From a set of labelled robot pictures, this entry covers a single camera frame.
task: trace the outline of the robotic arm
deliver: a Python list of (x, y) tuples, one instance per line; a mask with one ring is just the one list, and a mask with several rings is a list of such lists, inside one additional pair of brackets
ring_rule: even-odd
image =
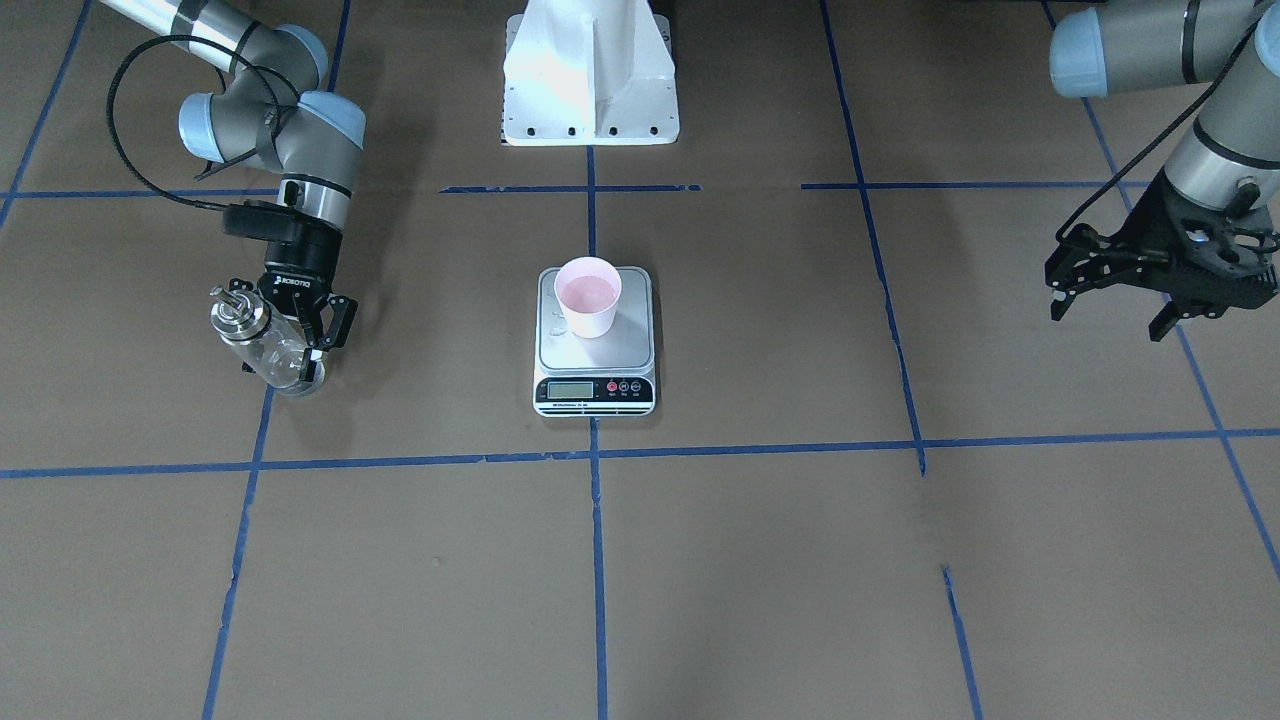
[[(1152, 341), (1179, 320), (1257, 309), (1277, 288), (1280, 250), (1267, 201), (1280, 191), (1280, 8), (1271, 0), (1112, 0), (1059, 24), (1051, 47), (1059, 94), (1106, 96), (1212, 79), (1161, 137), (1068, 219), (1044, 264), (1060, 320), (1091, 290), (1129, 284), (1169, 300)], [(1199, 115), (1124, 225), (1102, 236), (1074, 223), (1181, 120)]]
[[(120, 77), (154, 45), (178, 42), (233, 77), (220, 95), (187, 97), (178, 131), (188, 151), (214, 164), (211, 172), (244, 163), (280, 174), (274, 204), (178, 199), (124, 161), (161, 195), (220, 210), (228, 234), (266, 242), (257, 287), (238, 278), (227, 288), (215, 287), (210, 320), (244, 369), (282, 395), (314, 392), (324, 382), (324, 354), (346, 343), (357, 307), (353, 299), (334, 295), (332, 286), (364, 147), (364, 113), (349, 100), (317, 90), (328, 56), (306, 28), (269, 28), (223, 0), (102, 3), (163, 36), (140, 46), (120, 67), (108, 99), (109, 118)], [(114, 119), (110, 126), (115, 138)]]

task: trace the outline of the light blue joint cap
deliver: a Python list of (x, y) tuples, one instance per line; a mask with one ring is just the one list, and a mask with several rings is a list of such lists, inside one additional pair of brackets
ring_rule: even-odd
[(1107, 96), (1107, 64), (1097, 8), (1070, 14), (1057, 24), (1048, 46), (1048, 74), (1053, 90), (1062, 97)]
[(1280, 76), (1280, 5), (1271, 5), (1262, 14), (1258, 29), (1253, 32), (1253, 46), (1271, 74)]
[(298, 108), (333, 126), (338, 132), (365, 149), (365, 111), (351, 100), (333, 92), (312, 90), (303, 92)]
[(178, 110), (178, 135), (182, 136), (187, 151), (196, 158), (223, 163), (218, 138), (214, 137), (214, 118), (210, 115), (212, 99), (212, 92), (197, 92), (182, 101), (182, 108)]
[(292, 35), (302, 41), (307, 53), (311, 53), (311, 59), (316, 63), (316, 85), (320, 85), (324, 79), (325, 70), (329, 69), (329, 54), (325, 53), (324, 42), (320, 42), (320, 38), (316, 37), (314, 32), (302, 26), (280, 26), (275, 29)]

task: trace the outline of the black cable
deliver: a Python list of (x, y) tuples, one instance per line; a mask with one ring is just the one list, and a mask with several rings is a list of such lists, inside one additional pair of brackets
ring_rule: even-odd
[[(160, 37), (154, 37), (154, 38), (151, 38), (151, 40), (148, 40), (148, 41), (138, 45), (132, 51), (129, 51), (129, 54), (125, 55), (124, 60), (120, 63), (120, 67), (116, 68), (115, 77), (111, 78), (111, 86), (110, 86), (110, 88), (106, 92), (106, 129), (111, 135), (111, 146), (115, 147), (116, 155), (119, 155), (120, 160), (124, 161), (124, 167), (128, 168), (129, 173), (132, 173), (133, 177), (138, 179), (138, 182), (141, 182), (148, 190), (156, 192), (157, 195), (160, 195), (161, 197), (164, 197), (166, 200), (173, 200), (174, 202), (178, 202), (178, 204), (182, 204), (182, 205), (189, 205), (192, 208), (200, 208), (202, 210), (219, 210), (219, 211), (221, 211), (221, 210), (227, 209), (227, 205), (224, 205), (221, 202), (210, 202), (207, 200), (191, 200), (188, 197), (182, 197), (182, 196), (174, 195), (174, 193), (164, 190), (163, 187), (157, 186), (156, 183), (148, 181), (133, 165), (133, 163), (129, 161), (129, 156), (124, 152), (124, 146), (120, 145), (120, 136), (119, 136), (119, 133), (115, 129), (115, 94), (120, 90), (120, 81), (124, 79), (124, 73), (127, 73), (129, 70), (129, 67), (133, 65), (133, 61), (137, 60), (140, 55), (142, 55), (143, 53), (146, 53), (147, 50), (151, 50), (152, 47), (155, 47), (157, 45), (165, 45), (168, 42), (196, 42), (196, 44), (207, 45), (210, 47), (215, 47), (218, 50), (221, 50), (223, 53), (227, 53), (228, 55), (230, 55), (232, 59), (239, 61), (246, 68), (248, 68), (257, 77), (257, 79), (262, 83), (262, 87), (266, 90), (268, 97), (271, 99), (271, 106), (275, 109), (275, 117), (276, 118), (279, 118), (280, 113), (282, 113), (280, 101), (276, 97), (275, 91), (271, 90), (271, 83), (269, 83), (266, 81), (266, 76), (262, 73), (262, 70), (259, 67), (256, 67), (252, 63), (250, 63), (247, 58), (244, 58), (243, 55), (241, 55), (239, 53), (237, 53), (234, 50), (229, 50), (227, 47), (223, 47), (221, 45), (211, 41), (211, 40), (206, 40), (204, 37), (196, 37), (195, 35), (164, 35), (164, 36), (160, 36)], [(271, 131), (271, 138), (273, 140), (279, 133), (279, 131), (280, 131), (279, 126), (276, 126)], [(244, 155), (244, 156), (241, 156), (239, 159), (236, 159), (234, 161), (244, 160), (250, 155), (252, 155), (252, 151), (248, 155)], [(209, 174), (212, 174), (214, 172), (218, 172), (218, 170), (215, 169), (215, 170), (210, 172)]]
[(1075, 211), (1071, 213), (1071, 217), (1068, 218), (1065, 223), (1062, 223), (1062, 227), (1057, 228), (1057, 233), (1055, 234), (1055, 237), (1060, 243), (1066, 240), (1066, 232), (1075, 223), (1075, 220), (1080, 219), (1080, 215), (1083, 215), (1085, 210), (1088, 210), (1094, 202), (1097, 202), (1100, 197), (1110, 192), (1111, 188), (1117, 186), (1120, 181), (1124, 179), (1126, 174), (1129, 174), (1130, 170), (1138, 167), (1138, 163), (1143, 161), (1143, 159), (1146, 159), (1147, 155), (1151, 155), (1152, 150), (1158, 147), (1161, 142), (1167, 140), (1169, 136), (1172, 135), (1174, 131), (1179, 128), (1179, 126), (1185, 123), (1188, 118), (1194, 115), (1196, 111), (1199, 110), (1202, 105), (1204, 105), (1204, 102), (1210, 99), (1210, 96), (1212, 96), (1213, 92), (1217, 91), (1217, 87), (1222, 85), (1222, 79), (1226, 78), (1228, 70), (1230, 70), (1231, 67), (1235, 65), (1235, 60), (1239, 59), (1242, 53), (1244, 53), (1244, 49), (1249, 45), (1249, 38), (1253, 37), (1253, 31), (1257, 27), (1258, 27), (1258, 20), (1254, 20), (1253, 24), (1251, 24), (1244, 31), (1244, 37), (1242, 37), (1240, 42), (1238, 42), (1235, 45), (1235, 49), (1231, 50), (1231, 54), (1226, 59), (1226, 64), (1222, 65), (1222, 69), (1217, 73), (1217, 77), (1213, 78), (1213, 82), (1210, 83), (1210, 86), (1204, 90), (1204, 92), (1202, 92), (1199, 97), (1197, 97), (1190, 105), (1188, 105), (1187, 109), (1183, 110), (1181, 114), (1179, 114), (1178, 118), (1175, 118), (1174, 122), (1169, 124), (1169, 127), (1161, 131), (1161, 133), (1157, 135), (1155, 140), (1152, 140), (1151, 142), (1147, 143), (1146, 147), (1139, 150), (1138, 154), (1133, 156), (1133, 160), (1129, 160), (1129, 163), (1126, 163), (1125, 167), (1120, 168), (1120, 170), (1116, 174), (1111, 176), (1111, 179), (1108, 179), (1106, 183), (1103, 183), (1102, 187), (1100, 187), (1093, 195), (1091, 195), (1089, 199), (1084, 201), (1084, 204), (1076, 208)]

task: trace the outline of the white cup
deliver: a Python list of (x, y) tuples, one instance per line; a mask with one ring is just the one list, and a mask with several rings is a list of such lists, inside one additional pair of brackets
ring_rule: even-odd
[(570, 332), (577, 337), (600, 337), (609, 332), (622, 297), (622, 275), (599, 258), (577, 258), (556, 274), (556, 300)]

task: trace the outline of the scale platform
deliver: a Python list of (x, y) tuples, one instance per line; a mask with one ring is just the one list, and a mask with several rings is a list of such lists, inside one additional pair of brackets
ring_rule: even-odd
[(622, 296), (609, 332), (581, 338), (568, 331), (556, 300), (556, 275), (538, 278), (534, 410), (547, 418), (648, 415), (658, 402), (653, 342), (653, 283), (622, 266)]

